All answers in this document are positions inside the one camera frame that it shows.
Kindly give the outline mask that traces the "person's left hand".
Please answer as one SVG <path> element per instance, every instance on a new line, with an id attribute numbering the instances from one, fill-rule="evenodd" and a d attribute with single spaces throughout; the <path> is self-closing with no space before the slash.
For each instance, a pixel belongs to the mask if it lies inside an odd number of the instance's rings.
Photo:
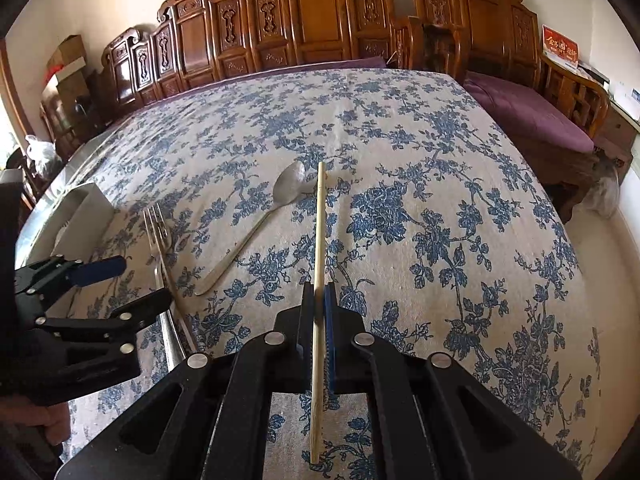
<path id="1" fill-rule="evenodd" d="M 4 396 L 0 402 L 2 422 L 27 427 L 43 426 L 47 441 L 52 445 L 70 437 L 70 408 L 68 403 L 38 406 L 24 396 Z"/>

